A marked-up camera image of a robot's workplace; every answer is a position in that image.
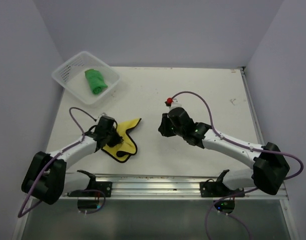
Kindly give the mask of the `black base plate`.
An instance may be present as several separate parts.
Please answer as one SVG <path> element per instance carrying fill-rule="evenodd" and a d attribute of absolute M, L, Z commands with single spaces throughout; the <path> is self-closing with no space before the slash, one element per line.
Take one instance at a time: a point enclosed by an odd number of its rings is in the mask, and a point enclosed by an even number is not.
<path fill-rule="evenodd" d="M 207 181 L 202 181 L 199 183 L 200 195 L 203 198 L 222 198 L 229 195 L 233 195 L 234 197 L 242 198 L 245 196 L 244 189 L 239 190 L 230 190 L 223 183 L 216 182 L 212 179 L 208 179 Z"/>
<path fill-rule="evenodd" d="M 111 181 L 96 181 L 92 183 L 86 190 L 75 190 L 67 194 L 68 197 L 82 198 L 100 198 L 111 197 L 112 182 Z"/>

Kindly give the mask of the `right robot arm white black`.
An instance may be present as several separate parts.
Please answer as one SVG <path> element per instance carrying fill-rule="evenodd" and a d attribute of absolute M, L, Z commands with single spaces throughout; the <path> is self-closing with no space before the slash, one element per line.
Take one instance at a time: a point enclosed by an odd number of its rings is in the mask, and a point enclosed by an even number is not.
<path fill-rule="evenodd" d="M 225 136 L 217 135 L 212 126 L 194 122 L 182 107 L 163 113 L 158 130 L 162 136 L 182 137 L 191 146 L 222 153 L 247 166 L 243 170 L 223 170 L 216 181 L 205 182 L 202 187 L 213 196 L 243 193 L 245 187 L 275 195 L 290 169 L 275 144 L 269 142 L 265 146 L 249 144 L 243 147 L 244 141 L 235 138 L 226 141 Z"/>

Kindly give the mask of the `green microfiber towel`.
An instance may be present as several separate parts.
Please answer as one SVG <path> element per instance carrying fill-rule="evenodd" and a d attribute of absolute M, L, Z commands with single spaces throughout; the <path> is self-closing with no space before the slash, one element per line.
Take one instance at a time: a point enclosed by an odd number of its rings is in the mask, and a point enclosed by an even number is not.
<path fill-rule="evenodd" d="M 103 75 L 95 69 L 88 69 L 85 71 L 85 78 L 89 84 L 90 90 L 94 95 L 99 95 L 105 90 L 108 85 L 104 81 Z"/>

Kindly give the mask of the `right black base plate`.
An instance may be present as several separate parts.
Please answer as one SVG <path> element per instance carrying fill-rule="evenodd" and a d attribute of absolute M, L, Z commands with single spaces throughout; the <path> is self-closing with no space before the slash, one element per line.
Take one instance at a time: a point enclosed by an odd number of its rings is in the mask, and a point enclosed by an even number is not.
<path fill-rule="evenodd" d="M 239 190 L 230 190 L 223 183 L 216 182 L 212 179 L 208 179 L 207 181 L 202 181 L 199 183 L 200 195 L 203 198 L 222 198 L 229 195 L 233 195 L 234 197 L 242 198 L 245 196 L 244 189 Z"/>

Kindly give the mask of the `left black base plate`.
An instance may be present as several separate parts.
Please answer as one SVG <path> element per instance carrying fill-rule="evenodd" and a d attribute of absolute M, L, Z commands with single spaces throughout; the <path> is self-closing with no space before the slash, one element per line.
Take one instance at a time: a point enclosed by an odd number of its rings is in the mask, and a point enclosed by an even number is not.
<path fill-rule="evenodd" d="M 92 183 L 86 190 L 75 190 L 67 194 L 68 197 L 82 198 L 100 198 L 111 197 L 112 182 L 111 181 L 96 181 Z"/>

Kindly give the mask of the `aluminium mounting rail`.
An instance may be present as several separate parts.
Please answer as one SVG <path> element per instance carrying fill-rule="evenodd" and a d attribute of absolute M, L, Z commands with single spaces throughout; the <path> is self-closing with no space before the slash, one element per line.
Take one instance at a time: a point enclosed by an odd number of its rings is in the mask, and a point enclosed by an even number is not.
<path fill-rule="evenodd" d="M 112 182 L 111 198 L 113 199 L 188 199 L 203 198 L 200 195 L 199 183 L 211 177 L 198 176 L 148 176 L 148 175 L 114 175 L 97 174 L 96 182 Z M 245 196 L 252 198 L 264 198 L 265 193 L 256 190 L 251 193 L 251 187 L 244 188 Z"/>

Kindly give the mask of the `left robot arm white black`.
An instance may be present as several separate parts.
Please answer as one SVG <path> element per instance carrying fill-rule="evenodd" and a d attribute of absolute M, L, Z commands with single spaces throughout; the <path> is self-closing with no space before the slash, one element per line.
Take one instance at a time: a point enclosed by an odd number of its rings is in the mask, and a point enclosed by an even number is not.
<path fill-rule="evenodd" d="M 24 177 L 22 191 L 49 205 L 71 192 L 92 196 L 97 189 L 95 175 L 85 170 L 67 174 L 67 170 L 104 146 L 120 143 L 122 137 L 117 133 L 116 123 L 114 118 L 102 116 L 97 125 L 70 146 L 51 153 L 36 153 Z"/>

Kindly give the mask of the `white plastic basket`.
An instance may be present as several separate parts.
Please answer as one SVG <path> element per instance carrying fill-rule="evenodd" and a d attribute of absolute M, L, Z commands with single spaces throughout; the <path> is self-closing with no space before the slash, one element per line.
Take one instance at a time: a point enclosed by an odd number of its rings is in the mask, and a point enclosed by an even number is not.
<path fill-rule="evenodd" d="M 85 78 L 85 71 L 98 70 L 108 87 L 99 95 L 94 95 Z M 87 106 L 96 106 L 121 80 L 120 74 L 112 67 L 87 51 L 82 51 L 61 64 L 52 73 L 52 78 L 76 99 Z"/>

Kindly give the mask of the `yellow microfiber towel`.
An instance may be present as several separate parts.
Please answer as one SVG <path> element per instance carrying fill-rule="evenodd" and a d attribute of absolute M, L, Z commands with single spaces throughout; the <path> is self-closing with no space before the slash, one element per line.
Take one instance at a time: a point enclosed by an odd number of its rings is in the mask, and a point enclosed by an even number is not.
<path fill-rule="evenodd" d="M 125 163 L 130 157 L 138 152 L 135 141 L 131 138 L 130 133 L 140 123 L 141 118 L 124 121 L 117 124 L 115 135 L 111 141 L 102 148 L 108 156 L 112 157 L 119 163 Z"/>

